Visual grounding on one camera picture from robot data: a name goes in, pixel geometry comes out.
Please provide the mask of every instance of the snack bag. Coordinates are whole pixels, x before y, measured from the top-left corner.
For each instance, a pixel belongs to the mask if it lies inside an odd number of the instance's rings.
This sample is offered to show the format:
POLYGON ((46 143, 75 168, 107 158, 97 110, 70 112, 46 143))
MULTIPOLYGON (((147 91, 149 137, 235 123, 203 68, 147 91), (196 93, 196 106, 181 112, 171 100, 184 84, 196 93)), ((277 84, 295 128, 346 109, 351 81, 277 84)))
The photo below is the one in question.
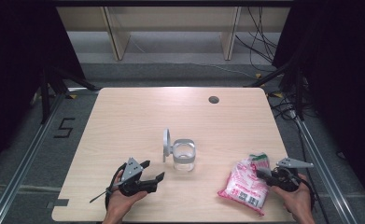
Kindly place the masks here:
POLYGON ((242 203, 264 216, 261 208, 266 199, 269 187, 262 179, 257 178, 258 167, 270 169, 267 155, 250 155, 248 158, 237 162, 232 168, 225 189, 218 195, 242 203))

